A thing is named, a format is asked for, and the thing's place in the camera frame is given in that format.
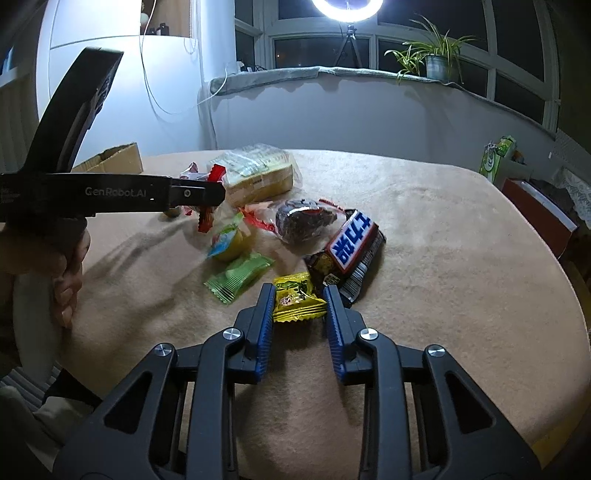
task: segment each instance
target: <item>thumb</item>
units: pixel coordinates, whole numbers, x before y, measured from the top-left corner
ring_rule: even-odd
[[[61,277],[66,267],[66,257],[41,238],[6,228],[0,232],[0,271]]]

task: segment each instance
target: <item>shelf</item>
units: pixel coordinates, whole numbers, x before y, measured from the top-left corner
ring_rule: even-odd
[[[191,2],[194,0],[144,0],[143,12],[148,16],[150,16],[154,1],[156,1],[156,8],[148,30],[150,28],[158,29],[160,24],[165,23],[170,28],[172,37],[189,38],[191,36]],[[140,34],[143,34],[144,29],[140,28],[140,30]]]

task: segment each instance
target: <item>human hand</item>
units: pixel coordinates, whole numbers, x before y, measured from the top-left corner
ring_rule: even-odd
[[[82,261],[89,247],[90,234],[85,231],[67,265],[66,257],[43,239],[5,227],[0,232],[0,306],[12,297],[15,275],[47,275],[53,279],[53,317],[60,325],[72,328],[78,291],[82,288]]]

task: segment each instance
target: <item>brown box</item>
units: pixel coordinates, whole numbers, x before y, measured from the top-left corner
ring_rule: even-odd
[[[556,258],[560,257],[577,225],[526,181],[507,179],[502,192],[548,244]]]
[[[74,173],[142,173],[144,166],[139,156],[138,144],[121,145],[74,167]]]

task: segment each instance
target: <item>metal screw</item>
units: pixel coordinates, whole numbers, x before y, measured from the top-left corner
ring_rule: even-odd
[[[173,346],[170,343],[161,343],[154,347],[154,353],[158,356],[167,356],[173,352]]]
[[[229,328],[223,332],[223,337],[226,340],[236,340],[237,338],[240,338],[240,335],[242,335],[242,332],[237,328]]]
[[[364,328],[359,332],[363,340],[375,340],[378,337],[378,332],[373,328]]]
[[[427,353],[431,356],[443,356],[445,355],[445,349],[441,345],[429,345]]]

